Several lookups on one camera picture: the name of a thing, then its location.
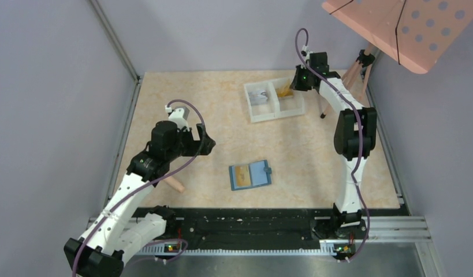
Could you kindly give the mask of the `teal card holder wallet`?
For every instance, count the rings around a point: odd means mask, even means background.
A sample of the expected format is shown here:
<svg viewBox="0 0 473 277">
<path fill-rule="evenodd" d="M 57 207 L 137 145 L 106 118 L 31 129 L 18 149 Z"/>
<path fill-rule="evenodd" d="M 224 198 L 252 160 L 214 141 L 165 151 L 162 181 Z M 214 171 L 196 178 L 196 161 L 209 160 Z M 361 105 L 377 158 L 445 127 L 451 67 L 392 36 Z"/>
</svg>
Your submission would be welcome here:
<svg viewBox="0 0 473 277">
<path fill-rule="evenodd" d="M 268 160 L 229 166 L 231 191 L 254 189 L 271 185 L 272 168 Z"/>
</svg>

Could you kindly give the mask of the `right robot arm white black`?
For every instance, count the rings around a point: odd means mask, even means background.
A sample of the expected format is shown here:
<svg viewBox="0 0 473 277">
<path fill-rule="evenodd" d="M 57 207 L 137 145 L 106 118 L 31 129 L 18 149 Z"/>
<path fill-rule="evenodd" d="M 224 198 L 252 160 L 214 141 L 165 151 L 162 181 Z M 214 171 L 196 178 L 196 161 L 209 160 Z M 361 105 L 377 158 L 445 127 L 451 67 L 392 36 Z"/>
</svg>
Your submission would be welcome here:
<svg viewBox="0 0 473 277">
<path fill-rule="evenodd" d="M 365 208 L 360 191 L 363 172 L 376 146 L 377 111 L 359 103 L 341 77 L 329 70 L 325 52 L 299 50 L 297 54 L 301 64 L 296 66 L 291 89 L 303 92 L 316 90 L 338 115 L 333 146 L 342 159 L 343 170 L 341 189 L 333 204 L 330 224 L 335 230 L 357 226 L 362 221 L 362 209 Z"/>
</svg>

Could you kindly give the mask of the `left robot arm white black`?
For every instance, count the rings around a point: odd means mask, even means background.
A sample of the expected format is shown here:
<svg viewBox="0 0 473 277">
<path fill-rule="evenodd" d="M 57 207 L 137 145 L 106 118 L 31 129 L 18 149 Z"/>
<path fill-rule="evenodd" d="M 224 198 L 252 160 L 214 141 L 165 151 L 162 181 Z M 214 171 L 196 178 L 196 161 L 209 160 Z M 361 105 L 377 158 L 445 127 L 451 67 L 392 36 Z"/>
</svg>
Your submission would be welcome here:
<svg viewBox="0 0 473 277">
<path fill-rule="evenodd" d="M 170 164 L 179 157 L 191 162 L 208 155 L 215 146 L 204 122 L 196 125 L 199 139 L 192 129 L 179 128 L 173 121 L 159 121 L 151 131 L 151 139 L 135 155 L 122 178 L 121 185 L 105 209 L 78 239 L 70 238 L 64 246 L 72 276 L 120 276 L 131 258 L 150 241 L 163 235 L 174 213 L 157 206 L 129 230 L 125 226 L 140 203 L 157 184 L 182 170 L 173 171 Z"/>
</svg>

